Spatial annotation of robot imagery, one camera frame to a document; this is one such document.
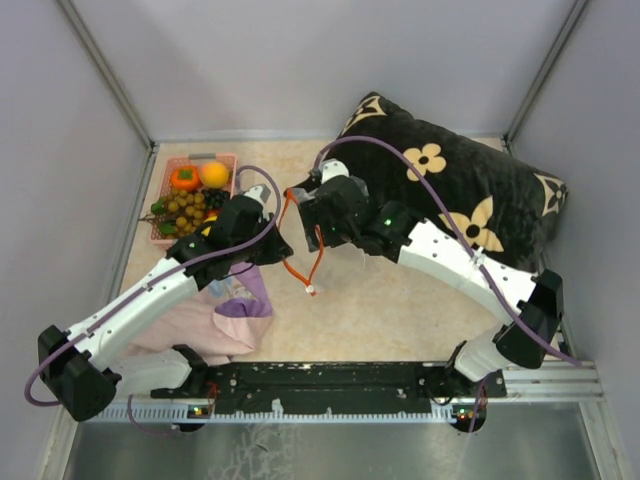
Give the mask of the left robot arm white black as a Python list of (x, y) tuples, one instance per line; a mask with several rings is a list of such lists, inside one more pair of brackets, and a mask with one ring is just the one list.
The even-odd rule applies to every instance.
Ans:
[(149, 273), (102, 310), (66, 330), (51, 325), (39, 334), (33, 376), (75, 421), (94, 418), (118, 394), (178, 389), (194, 397), (206, 389), (204, 362), (185, 345), (130, 369), (112, 364), (163, 314), (224, 279), (236, 265), (276, 264), (292, 255), (275, 214), (267, 210), (270, 194), (260, 184), (233, 196), (215, 221), (176, 241)]

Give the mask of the clear zip bag orange zipper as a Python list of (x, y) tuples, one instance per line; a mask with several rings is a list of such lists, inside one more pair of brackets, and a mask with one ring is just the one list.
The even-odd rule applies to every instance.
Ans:
[(299, 212), (299, 197), (289, 189), (278, 224), (280, 232), (292, 244), (294, 254), (284, 262), (285, 269), (303, 284), (308, 296), (354, 287), (372, 272), (365, 255), (351, 244), (335, 248), (310, 247)]

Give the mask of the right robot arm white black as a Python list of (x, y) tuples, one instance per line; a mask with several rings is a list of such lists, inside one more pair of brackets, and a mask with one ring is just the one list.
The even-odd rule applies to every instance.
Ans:
[(293, 187), (311, 250), (346, 243), (369, 256), (426, 273), (490, 311), (496, 326), (462, 341), (446, 364), (446, 387), (466, 396), (482, 379), (510, 365), (538, 369), (564, 313), (563, 281), (551, 270), (537, 276), (512, 269), (460, 242), (408, 205), (380, 203), (364, 183), (338, 175), (313, 190)]

